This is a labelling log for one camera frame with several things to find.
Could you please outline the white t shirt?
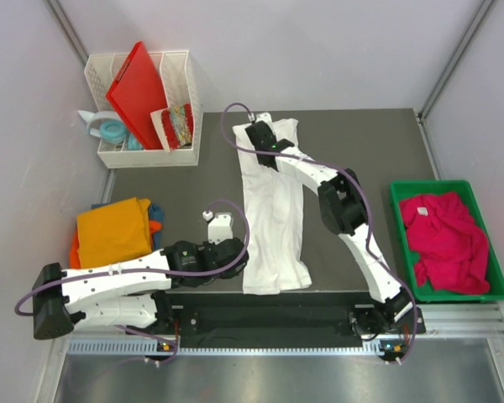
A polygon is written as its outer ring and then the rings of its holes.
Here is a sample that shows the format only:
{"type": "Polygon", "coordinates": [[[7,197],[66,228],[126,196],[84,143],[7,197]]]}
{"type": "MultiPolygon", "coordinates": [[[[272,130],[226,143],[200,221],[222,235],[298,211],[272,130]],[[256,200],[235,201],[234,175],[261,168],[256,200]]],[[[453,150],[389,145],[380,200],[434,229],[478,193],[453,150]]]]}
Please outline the white t shirt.
{"type": "Polygon", "coordinates": [[[308,288],[312,278],[301,261],[302,185],[260,165],[255,155],[239,151],[238,157],[250,235],[243,293],[275,295],[308,288]]]}

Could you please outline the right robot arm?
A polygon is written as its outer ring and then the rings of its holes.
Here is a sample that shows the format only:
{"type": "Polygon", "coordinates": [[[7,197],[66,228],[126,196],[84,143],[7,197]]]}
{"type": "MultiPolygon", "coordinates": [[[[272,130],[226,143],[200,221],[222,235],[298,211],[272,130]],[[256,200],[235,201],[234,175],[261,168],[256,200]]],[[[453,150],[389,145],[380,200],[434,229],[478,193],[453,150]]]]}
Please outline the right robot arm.
{"type": "Polygon", "coordinates": [[[407,317],[417,325],[417,307],[411,291],[388,266],[372,230],[370,204],[356,175],[320,163],[288,139],[277,139],[264,119],[245,128],[260,165],[287,175],[317,197],[322,222],[349,248],[368,285],[375,304],[375,322],[395,332],[407,317]]]}

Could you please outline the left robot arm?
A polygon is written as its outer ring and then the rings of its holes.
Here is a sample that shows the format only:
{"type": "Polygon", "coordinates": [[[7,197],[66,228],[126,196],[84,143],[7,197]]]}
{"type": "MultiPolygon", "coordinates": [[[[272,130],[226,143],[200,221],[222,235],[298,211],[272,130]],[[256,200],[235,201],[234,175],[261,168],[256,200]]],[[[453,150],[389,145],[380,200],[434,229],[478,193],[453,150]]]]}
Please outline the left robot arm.
{"type": "Polygon", "coordinates": [[[239,238],[178,241],[145,256],[74,270],[47,264],[32,287],[33,337],[50,340],[86,327],[168,331],[174,314],[168,290],[239,275],[249,259],[239,238]]]}

